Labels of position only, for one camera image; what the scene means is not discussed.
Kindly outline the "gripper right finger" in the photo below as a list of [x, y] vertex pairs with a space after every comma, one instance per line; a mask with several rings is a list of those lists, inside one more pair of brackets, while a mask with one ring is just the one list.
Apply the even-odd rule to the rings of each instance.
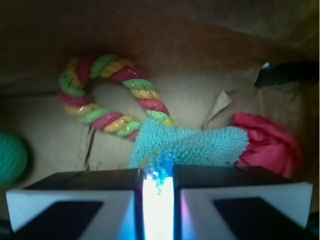
[[311, 240], [313, 186], [262, 167], [175, 165], [176, 240]]

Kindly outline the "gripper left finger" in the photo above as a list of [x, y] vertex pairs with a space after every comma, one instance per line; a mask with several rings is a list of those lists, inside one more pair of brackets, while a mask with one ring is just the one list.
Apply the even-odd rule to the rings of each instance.
[[6, 193], [15, 240], [142, 240], [144, 172], [59, 172]]

